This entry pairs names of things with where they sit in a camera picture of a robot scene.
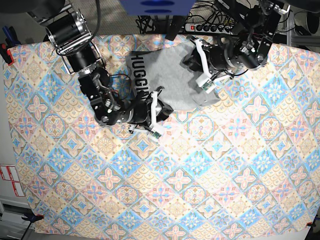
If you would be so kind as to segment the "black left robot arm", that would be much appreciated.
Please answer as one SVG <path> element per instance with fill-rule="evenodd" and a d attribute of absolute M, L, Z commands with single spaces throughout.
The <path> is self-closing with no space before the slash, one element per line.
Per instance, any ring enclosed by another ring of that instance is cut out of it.
<path fill-rule="evenodd" d="M 236 76 L 234 69 L 255 71 L 267 63 L 268 52 L 283 14 L 284 4 L 277 0 L 260 0 L 253 8 L 240 12 L 240 3 L 229 0 L 216 7 L 235 21 L 230 33 L 220 33 L 211 44 L 191 37 L 195 45 L 183 59 L 191 71 L 208 72 L 211 78 L 219 74 Z"/>

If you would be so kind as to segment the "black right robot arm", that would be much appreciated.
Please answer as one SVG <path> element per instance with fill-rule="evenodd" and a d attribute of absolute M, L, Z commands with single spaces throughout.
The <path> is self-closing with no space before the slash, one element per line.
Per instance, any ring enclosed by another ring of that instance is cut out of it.
<path fill-rule="evenodd" d="M 158 98 L 162 86 L 151 93 L 139 92 L 133 100 L 121 99 L 93 43 L 96 32 L 89 30 L 85 17 L 70 1 L 30 0 L 27 6 L 27 13 L 45 27 L 66 71 L 78 74 L 80 90 L 88 98 L 99 125 L 130 123 L 151 130 L 173 112 L 171 106 Z"/>

